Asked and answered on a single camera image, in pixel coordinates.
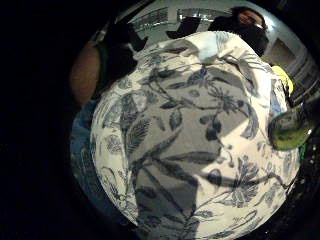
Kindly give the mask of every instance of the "yellow object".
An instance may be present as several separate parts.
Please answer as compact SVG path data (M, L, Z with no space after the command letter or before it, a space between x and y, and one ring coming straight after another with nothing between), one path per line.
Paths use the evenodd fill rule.
M289 87L289 94L293 92L293 82L287 75L287 73L279 66L271 67L273 72L281 79L285 88Z

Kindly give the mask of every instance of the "chair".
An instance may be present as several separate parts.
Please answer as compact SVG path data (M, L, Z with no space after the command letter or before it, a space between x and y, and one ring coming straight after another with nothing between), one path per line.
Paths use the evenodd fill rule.
M177 31L166 31L166 34L171 39L188 36L197 31L200 20L198 17L186 17L182 20Z

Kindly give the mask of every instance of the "window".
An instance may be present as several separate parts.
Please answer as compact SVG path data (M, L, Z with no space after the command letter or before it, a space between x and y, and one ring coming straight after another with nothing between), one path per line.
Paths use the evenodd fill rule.
M135 19L132 24L136 31L168 23L168 8L161 8Z
M230 16L230 14L213 9L187 8L178 10L177 21L181 22L185 17L199 17L201 21L213 22L213 20L219 16Z

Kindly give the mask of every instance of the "green bottle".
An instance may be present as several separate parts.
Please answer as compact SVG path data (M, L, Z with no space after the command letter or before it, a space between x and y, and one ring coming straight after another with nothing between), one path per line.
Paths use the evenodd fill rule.
M320 123L320 99L298 105L275 117L269 124L271 145L280 151L298 148Z

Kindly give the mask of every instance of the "flower pattern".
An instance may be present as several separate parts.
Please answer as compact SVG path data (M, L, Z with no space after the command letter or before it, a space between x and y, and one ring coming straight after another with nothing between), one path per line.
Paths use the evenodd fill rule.
M234 34L217 41L220 50L237 46L233 64L254 54ZM91 129L95 169L112 202L150 238L234 239L284 202L278 193L297 172L297 152L282 164L268 143L273 104L264 91L272 82L262 62L247 70L264 74L266 88L249 91L230 55L201 64L171 50L141 54L135 72L110 90L114 97L101 97Z

